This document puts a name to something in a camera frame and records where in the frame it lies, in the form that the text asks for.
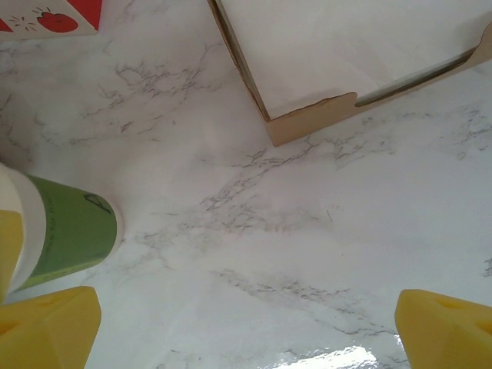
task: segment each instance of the yellow object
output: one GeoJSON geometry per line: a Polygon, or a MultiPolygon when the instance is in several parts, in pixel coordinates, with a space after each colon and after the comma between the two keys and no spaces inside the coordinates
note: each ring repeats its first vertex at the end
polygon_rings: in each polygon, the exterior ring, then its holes
{"type": "Polygon", "coordinates": [[[492,307],[406,290],[395,320],[413,369],[492,367],[492,307]]]}
{"type": "Polygon", "coordinates": [[[7,295],[23,238],[22,216],[16,211],[0,210],[0,303],[7,295]]]}
{"type": "Polygon", "coordinates": [[[0,307],[0,368],[82,369],[101,323],[94,288],[0,307]]]}

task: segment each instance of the paper cup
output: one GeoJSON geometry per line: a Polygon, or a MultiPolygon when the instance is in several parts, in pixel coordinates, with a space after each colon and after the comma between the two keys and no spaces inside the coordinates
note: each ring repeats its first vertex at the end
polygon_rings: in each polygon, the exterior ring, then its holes
{"type": "Polygon", "coordinates": [[[1,166],[22,204],[24,244],[9,291],[92,267],[120,245],[123,222],[103,197],[1,166]]]}

